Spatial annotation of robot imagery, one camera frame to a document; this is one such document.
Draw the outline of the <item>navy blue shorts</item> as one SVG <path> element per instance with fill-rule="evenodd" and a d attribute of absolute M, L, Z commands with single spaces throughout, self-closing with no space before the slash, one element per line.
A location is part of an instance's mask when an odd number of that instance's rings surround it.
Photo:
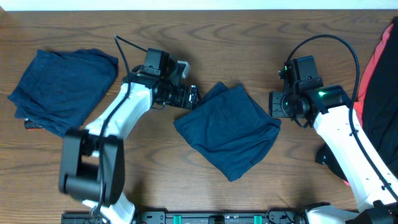
<path fill-rule="evenodd" d="M 174 121 L 177 132 L 233 182 L 270 151 L 281 122 L 238 85 L 217 83 L 197 107 Z"/>

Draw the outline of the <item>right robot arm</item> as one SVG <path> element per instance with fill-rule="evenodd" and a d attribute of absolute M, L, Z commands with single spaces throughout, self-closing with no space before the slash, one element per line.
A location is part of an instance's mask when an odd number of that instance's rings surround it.
<path fill-rule="evenodd" d="M 339 85 L 269 94 L 272 117 L 305 118 L 305 124 L 322 137 L 357 204 L 357 212 L 318 204 L 298 215 L 297 223 L 397 223 L 397 178 L 376 152 L 349 104 Z"/>

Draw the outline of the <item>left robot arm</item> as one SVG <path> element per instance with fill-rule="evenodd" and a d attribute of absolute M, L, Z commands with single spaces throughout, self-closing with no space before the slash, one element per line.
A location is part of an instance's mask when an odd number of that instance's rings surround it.
<path fill-rule="evenodd" d="M 90 208 L 65 213 L 62 223 L 134 223 L 135 205 L 123 192 L 124 140 L 155 103 L 193 109 L 195 85 L 131 72 L 115 100 L 85 129 L 70 129 L 63 139 L 59 189 Z"/>

